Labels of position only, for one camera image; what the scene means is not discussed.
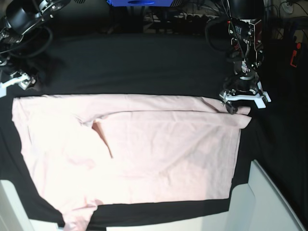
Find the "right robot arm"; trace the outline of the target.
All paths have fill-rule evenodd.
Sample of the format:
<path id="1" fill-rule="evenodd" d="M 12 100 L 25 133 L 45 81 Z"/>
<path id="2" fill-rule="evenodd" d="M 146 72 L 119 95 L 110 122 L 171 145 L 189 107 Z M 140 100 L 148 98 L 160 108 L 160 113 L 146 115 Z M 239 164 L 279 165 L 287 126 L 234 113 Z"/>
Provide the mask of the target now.
<path id="1" fill-rule="evenodd" d="M 53 32 L 44 23 L 69 3 L 68 0 L 13 0 L 7 5 L 0 17 L 0 73 L 8 77 L 0 82 L 1 97 L 13 85 L 23 90 L 41 89 L 46 70 L 34 58 L 53 40 Z M 46 42 L 35 51 L 23 52 L 43 30 L 48 34 Z"/>

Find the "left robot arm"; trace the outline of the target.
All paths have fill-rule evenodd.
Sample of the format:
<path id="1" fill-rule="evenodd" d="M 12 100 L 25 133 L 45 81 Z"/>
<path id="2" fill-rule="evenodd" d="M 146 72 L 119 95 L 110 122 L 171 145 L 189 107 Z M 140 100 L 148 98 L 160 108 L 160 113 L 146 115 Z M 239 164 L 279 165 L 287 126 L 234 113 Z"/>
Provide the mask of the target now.
<path id="1" fill-rule="evenodd" d="M 205 26 L 205 38 L 208 45 L 226 56 L 233 63 L 234 73 L 224 82 L 219 99 L 230 114 L 238 108 L 235 101 L 253 101 L 257 108 L 263 109 L 271 101 L 263 90 L 259 77 L 264 60 L 262 18 L 264 2 L 262 0 L 223 0 L 224 14 L 210 20 Z M 210 29 L 219 23 L 227 23 L 231 47 L 227 50 L 215 46 L 210 38 Z"/>

